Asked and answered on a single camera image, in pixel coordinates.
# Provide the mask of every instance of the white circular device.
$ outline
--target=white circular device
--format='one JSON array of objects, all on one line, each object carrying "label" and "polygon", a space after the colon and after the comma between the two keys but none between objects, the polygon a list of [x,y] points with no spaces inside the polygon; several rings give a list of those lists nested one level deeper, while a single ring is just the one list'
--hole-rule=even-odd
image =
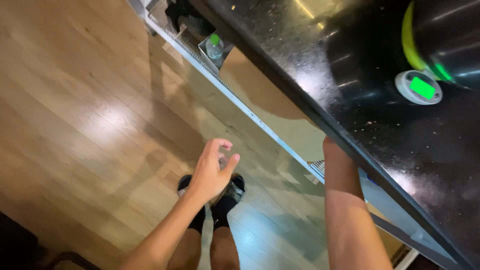
[{"label": "white circular device", "polygon": [[416,104],[437,104],[443,97],[440,85],[428,71],[402,72],[395,77],[395,85],[403,97]]}]

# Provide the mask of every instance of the green light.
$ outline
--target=green light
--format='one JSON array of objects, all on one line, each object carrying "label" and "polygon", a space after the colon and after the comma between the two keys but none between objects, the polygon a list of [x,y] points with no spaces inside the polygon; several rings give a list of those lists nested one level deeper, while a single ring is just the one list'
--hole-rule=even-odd
[{"label": "green light", "polygon": [[435,88],[433,86],[422,81],[418,77],[413,78],[410,84],[410,89],[419,93],[422,97],[426,99],[431,99],[433,97],[433,94],[435,93]]},{"label": "green light", "polygon": [[447,79],[448,81],[452,79],[452,77],[447,73],[447,71],[441,64],[436,64],[435,67],[437,68],[438,72],[440,72],[445,77],[445,79]]}]

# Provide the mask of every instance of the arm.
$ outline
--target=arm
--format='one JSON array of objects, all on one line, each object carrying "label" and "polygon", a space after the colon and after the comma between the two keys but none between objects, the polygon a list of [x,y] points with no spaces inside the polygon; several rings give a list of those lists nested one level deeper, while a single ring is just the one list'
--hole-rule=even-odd
[{"label": "arm", "polygon": [[392,269],[365,205],[357,165],[328,137],[324,141],[324,155],[330,269]]},{"label": "arm", "polygon": [[162,222],[134,249],[122,264],[122,270],[165,269],[183,233],[198,211],[210,199],[220,194],[230,181],[230,176],[240,160],[234,154],[221,171],[218,152],[223,147],[230,151],[232,143],[225,139],[207,142],[198,160],[187,192],[180,197]]}]

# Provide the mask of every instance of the forearm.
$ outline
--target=forearm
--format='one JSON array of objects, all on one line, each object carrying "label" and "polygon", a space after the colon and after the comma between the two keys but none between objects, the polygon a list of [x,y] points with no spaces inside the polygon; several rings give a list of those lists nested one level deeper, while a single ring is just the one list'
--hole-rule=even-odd
[{"label": "forearm", "polygon": [[392,269],[365,205],[357,165],[344,152],[326,158],[325,188],[330,269]]},{"label": "forearm", "polygon": [[185,230],[204,204],[191,193],[185,193],[162,222],[128,256],[121,269],[165,269]]}]

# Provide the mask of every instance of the green bottle cap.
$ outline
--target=green bottle cap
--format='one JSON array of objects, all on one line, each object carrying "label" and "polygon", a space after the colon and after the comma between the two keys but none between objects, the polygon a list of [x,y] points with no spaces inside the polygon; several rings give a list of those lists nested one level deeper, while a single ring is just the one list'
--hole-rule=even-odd
[{"label": "green bottle cap", "polygon": [[218,45],[220,43],[220,38],[217,36],[217,34],[212,34],[210,36],[210,41],[213,45]]}]

